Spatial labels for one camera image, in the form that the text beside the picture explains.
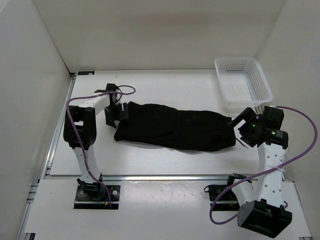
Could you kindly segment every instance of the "wire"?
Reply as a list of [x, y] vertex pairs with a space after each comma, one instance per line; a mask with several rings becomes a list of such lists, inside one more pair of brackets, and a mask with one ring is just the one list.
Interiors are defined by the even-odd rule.
[[122, 98], [122, 94], [120, 94], [119, 99], [116, 100], [116, 102], [118, 103]]
[[209, 192], [209, 186], [210, 186], [210, 185], [204, 187], [203, 191], [204, 191], [205, 193], [208, 193], [208, 192]]
[[99, 198], [99, 199], [96, 199], [96, 198], [93, 198], [93, 197], [91, 197], [93, 200], [95, 200], [95, 201], [99, 201], [100, 199], [102, 199], [103, 197], [105, 197], [106, 196], [106, 190], [103, 188], [103, 194], [102, 194], [102, 196]]
[[308, 119], [308, 121], [312, 124], [313, 130], [314, 130], [314, 138], [313, 138], [312, 143], [310, 144], [310, 146], [309, 146], [306, 150], [304, 150], [304, 151], [303, 151], [302, 153], [300, 153], [298, 156], [295, 156], [294, 158], [292, 158], [292, 159], [290, 159], [290, 160], [288, 160], [288, 161], [286, 161], [286, 162], [278, 165], [277, 168], [274, 167], [274, 168], [268, 169], [268, 170], [266, 170], [266, 171], [262, 171], [262, 172], [256, 173], [256, 174], [254, 174], [254, 175], [248, 176], [248, 177], [246, 177], [246, 178], [244, 178], [244, 179], [241, 179], [240, 181], [237, 181], [236, 183], [234, 183], [234, 184], [226, 187], [225, 190], [223, 190], [223, 191], [215, 198], [215, 200], [213, 201], [213, 203], [212, 203], [212, 205], [211, 205], [211, 207], [210, 207], [209, 217], [210, 217], [211, 222], [213, 222], [214, 224], [216, 224], [216, 225], [223, 225], [223, 224], [229, 223], [230, 221], [232, 221], [233, 219], [235, 219], [235, 218], [238, 216], [238, 213], [237, 213], [237, 214], [235, 214], [234, 216], [230, 217], [229, 219], [227, 219], [227, 220], [225, 220], [225, 221], [215, 221], [215, 220], [213, 219], [213, 217], [212, 217], [213, 209], [214, 209], [216, 203], [218, 202], [218, 200], [219, 200], [226, 192], [228, 192], [228, 191], [231, 190], [233, 187], [235, 187], [235, 186], [237, 186], [237, 185], [239, 185], [239, 184], [241, 184], [241, 183], [243, 183], [243, 182], [246, 182], [246, 181], [248, 181], [248, 180], [257, 178], [257, 177], [262, 176], [262, 175], [265, 175], [265, 174], [269, 174], [269, 173], [271, 173], [271, 172], [273, 172], [273, 171], [277, 171], [278, 168], [282, 168], [282, 167], [284, 167], [284, 166], [286, 166], [286, 165], [294, 162], [295, 160], [301, 158], [302, 156], [306, 155], [306, 154], [307, 154], [308, 152], [310, 152], [310, 150], [315, 146], [315, 144], [316, 144], [316, 142], [317, 142], [317, 138], [318, 138], [318, 130], [317, 130], [316, 124], [314, 123], [314, 121], [312, 121], [312, 119], [311, 119], [309, 116], [307, 116], [307, 115], [306, 115], [305, 113], [303, 113], [302, 111], [299, 111], [299, 110], [297, 110], [297, 109], [294, 109], [294, 108], [291, 108], [291, 107], [288, 107], [288, 106], [274, 106], [274, 107], [280, 108], [280, 109], [288, 109], [288, 110], [297, 112], [297, 113], [303, 115], [306, 119]]
[[242, 143], [242, 141], [240, 141], [238, 138], [235, 138], [235, 140], [237, 140], [242, 146], [244, 146], [245, 148], [248, 149], [248, 147], [247, 147], [246, 145], [244, 145], [244, 144]]
[[129, 93], [118, 92], [118, 91], [108, 91], [108, 92], [104, 92], [104, 93], [97, 94], [97, 95], [92, 95], [92, 96], [79, 96], [79, 97], [74, 97], [74, 98], [69, 99], [69, 100], [66, 102], [66, 113], [67, 113], [67, 115], [68, 115], [68, 117], [69, 117], [69, 119], [70, 119], [70, 122], [71, 122], [72, 128], [73, 128], [73, 130], [74, 130], [74, 133], [75, 133], [76, 138], [77, 138], [77, 140], [78, 140], [78, 142], [79, 142], [79, 144], [80, 144], [80, 147], [81, 147], [81, 149], [82, 149], [82, 154], [83, 154], [83, 158], [84, 158], [85, 168], [86, 168], [88, 174], [90, 175], [90, 177], [91, 177], [93, 180], [95, 180], [98, 184], [100, 184], [101, 186], [103, 186], [103, 188], [105, 189], [105, 191], [106, 191], [106, 193], [107, 193], [107, 195], [108, 195], [108, 197], [109, 197], [109, 199], [110, 199], [110, 209], [112, 208], [112, 206], [111, 206], [111, 196], [110, 196], [110, 192], [109, 192], [107, 186], [106, 186], [102, 181], [99, 181], [98, 179], [96, 179], [95, 176], [94, 176], [94, 175], [91, 173], [91, 171], [90, 171], [90, 168], [89, 168], [88, 162], [87, 162], [87, 155], [86, 155], [85, 146], [84, 146], [84, 144], [83, 144], [83, 142], [82, 142], [82, 140], [81, 140], [81, 137], [80, 137], [80, 135], [79, 135], [79, 132], [78, 132], [78, 130], [77, 130], [77, 127], [76, 127], [76, 125], [75, 125], [75, 123], [74, 123], [74, 120], [73, 120], [73, 118], [72, 118], [72, 116], [71, 116], [70, 109], [69, 109], [69, 105], [70, 105], [70, 103], [71, 103], [72, 101], [74, 101], [74, 100], [93, 99], [93, 98], [97, 98], [97, 97], [101, 97], [101, 96], [105, 96], [105, 95], [110, 95], [110, 94], [131, 95], [131, 94], [134, 94], [134, 93], [136, 92], [136, 89], [135, 89], [133, 86], [121, 85], [121, 86], [119, 86], [119, 88], [120, 88], [120, 87], [128, 87], [128, 88], [133, 89], [133, 91], [132, 91], [132, 92], [129, 92]]

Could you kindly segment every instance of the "black mounting plate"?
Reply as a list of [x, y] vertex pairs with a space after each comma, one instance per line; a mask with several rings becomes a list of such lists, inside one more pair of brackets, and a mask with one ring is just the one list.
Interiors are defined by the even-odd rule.
[[[106, 185], [111, 196], [111, 206], [112, 210], [117, 210], [119, 208], [120, 200], [120, 185]], [[106, 197], [102, 196], [100, 199], [95, 199], [83, 192], [83, 189], [78, 185], [75, 199], [74, 199], [74, 209], [105, 209], [110, 210], [110, 205], [106, 205]]]
[[[208, 193], [210, 198], [210, 205], [216, 197], [227, 188], [227, 185], [209, 185]], [[230, 190], [223, 195], [213, 208], [213, 211], [238, 211], [240, 208], [236, 195]]]

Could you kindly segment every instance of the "white plastic basket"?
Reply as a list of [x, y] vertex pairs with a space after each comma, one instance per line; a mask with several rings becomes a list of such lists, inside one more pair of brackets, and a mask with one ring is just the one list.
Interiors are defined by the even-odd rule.
[[271, 102], [273, 95], [258, 63], [253, 57], [219, 57], [214, 60], [225, 107], [240, 112]]

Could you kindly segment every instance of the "white wall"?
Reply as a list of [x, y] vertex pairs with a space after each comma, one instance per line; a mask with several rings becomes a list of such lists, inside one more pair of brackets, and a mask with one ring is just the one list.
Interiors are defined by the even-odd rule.
[[[265, 46], [257, 56], [272, 89], [275, 105], [308, 114], [320, 130], [320, 1], [287, 0]], [[309, 122], [285, 111], [290, 155], [305, 150], [313, 139]], [[320, 140], [305, 157], [287, 167], [295, 180], [312, 235], [320, 239]]]
[[71, 72], [255, 56], [285, 0], [33, 0]]
[[32, 0], [0, 1], [0, 239], [15, 239], [70, 76]]

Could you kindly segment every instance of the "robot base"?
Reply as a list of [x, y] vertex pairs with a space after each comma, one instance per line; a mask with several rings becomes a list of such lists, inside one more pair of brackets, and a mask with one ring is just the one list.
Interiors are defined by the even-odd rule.
[[[216, 185], [212, 184], [207, 186], [206, 192], [209, 193], [210, 202], [213, 202], [216, 197], [227, 188], [227, 185]], [[225, 195], [223, 195], [219, 201], [215, 204], [213, 211], [238, 211], [240, 208], [236, 195], [229, 190]]]
[[[120, 186], [119, 185], [107, 185], [111, 196], [112, 210], [119, 208], [120, 200]], [[103, 195], [99, 199], [92, 198], [90, 195], [83, 192], [83, 189], [78, 185], [75, 199], [74, 209], [105, 209], [110, 210], [110, 205], [106, 203], [106, 196]]]
[[267, 201], [246, 202], [240, 207], [238, 226], [274, 239], [292, 221], [292, 213], [285, 207], [272, 206]]

